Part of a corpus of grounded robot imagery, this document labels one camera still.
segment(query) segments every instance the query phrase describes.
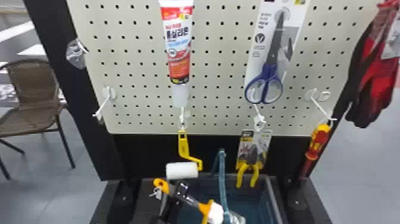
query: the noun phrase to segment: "pegboard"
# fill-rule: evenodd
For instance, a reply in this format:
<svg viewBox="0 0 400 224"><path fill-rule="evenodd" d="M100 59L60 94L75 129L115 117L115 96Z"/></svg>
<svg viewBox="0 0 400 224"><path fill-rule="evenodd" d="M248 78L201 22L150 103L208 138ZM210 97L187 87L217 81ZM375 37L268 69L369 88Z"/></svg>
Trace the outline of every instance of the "pegboard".
<svg viewBox="0 0 400 224"><path fill-rule="evenodd" d="M158 1L67 0L98 101L102 89L117 99L103 111L110 133L176 133L180 110L171 83ZM284 93L260 105L275 135L309 136L323 115L304 100L307 90L329 90L331 111L347 80L352 51L378 0L313 0L296 40ZM243 81L260 0L197 1L193 11L188 133L239 135L256 115Z"/></svg>

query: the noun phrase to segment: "sealant tube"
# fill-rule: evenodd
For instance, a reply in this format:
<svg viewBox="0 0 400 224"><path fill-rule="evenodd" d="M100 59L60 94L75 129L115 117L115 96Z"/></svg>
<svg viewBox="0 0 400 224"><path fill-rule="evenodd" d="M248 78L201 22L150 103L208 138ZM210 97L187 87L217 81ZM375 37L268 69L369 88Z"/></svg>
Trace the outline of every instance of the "sealant tube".
<svg viewBox="0 0 400 224"><path fill-rule="evenodd" d="M174 84L173 105L188 104L193 0L159 0L170 80Z"/></svg>

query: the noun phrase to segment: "scissors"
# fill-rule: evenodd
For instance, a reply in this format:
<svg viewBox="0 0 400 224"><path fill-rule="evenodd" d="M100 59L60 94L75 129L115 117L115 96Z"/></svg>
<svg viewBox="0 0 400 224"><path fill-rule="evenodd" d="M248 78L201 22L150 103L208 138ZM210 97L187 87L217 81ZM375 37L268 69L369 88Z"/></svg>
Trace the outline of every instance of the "scissors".
<svg viewBox="0 0 400 224"><path fill-rule="evenodd" d="M245 89L245 98L252 104L271 104L283 93L283 84L278 77L277 60L283 33L284 12L281 12L271 41L267 61L262 66L261 74L249 82Z"/></svg>

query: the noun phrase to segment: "chair leg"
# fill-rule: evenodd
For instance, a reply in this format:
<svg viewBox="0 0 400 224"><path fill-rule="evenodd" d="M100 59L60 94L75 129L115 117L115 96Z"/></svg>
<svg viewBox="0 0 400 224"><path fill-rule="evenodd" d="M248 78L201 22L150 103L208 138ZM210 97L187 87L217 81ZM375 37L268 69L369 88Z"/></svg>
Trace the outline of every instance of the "chair leg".
<svg viewBox="0 0 400 224"><path fill-rule="evenodd" d="M70 161L71 167L72 167L72 169L75 169L75 162L74 162L74 159L72 158L70 147L68 146L67 141L65 140L65 135L64 135L63 128L61 127L59 115L55 116L55 119L57 121L58 131L60 133L62 144L64 145L64 148L67 153L68 159Z"/></svg>
<svg viewBox="0 0 400 224"><path fill-rule="evenodd" d="M11 179L10 174L8 173L7 169L5 168L4 163L1 160L1 157L0 157L0 169L1 169L1 171L3 171L5 178L10 180Z"/></svg>
<svg viewBox="0 0 400 224"><path fill-rule="evenodd" d="M16 147L15 145L12 145L12 144L6 142L6 141L3 140L3 139L0 139L0 143L2 143L2 144L4 144L4 145L6 145L6 146L12 148L13 150L15 150L15 151L21 153L22 155L25 155L25 152L24 152L23 150L19 149L19 148Z"/></svg>

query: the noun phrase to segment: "wicker chair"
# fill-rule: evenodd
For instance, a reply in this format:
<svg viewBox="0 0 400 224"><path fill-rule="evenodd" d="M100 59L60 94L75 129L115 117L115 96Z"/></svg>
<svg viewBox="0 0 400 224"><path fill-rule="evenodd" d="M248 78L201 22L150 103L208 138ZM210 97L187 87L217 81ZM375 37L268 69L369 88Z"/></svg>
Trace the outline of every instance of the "wicker chair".
<svg viewBox="0 0 400 224"><path fill-rule="evenodd" d="M6 69L14 85L20 105L13 108L0 118L0 143L25 154L18 147L2 138L31 133L59 131L62 143L72 168L75 163L60 123L60 112L65 105L58 99L58 83L53 70L46 61L31 59L8 63L0 70ZM49 129L54 123L57 128ZM4 176L10 179L10 174L0 158L0 169Z"/></svg>

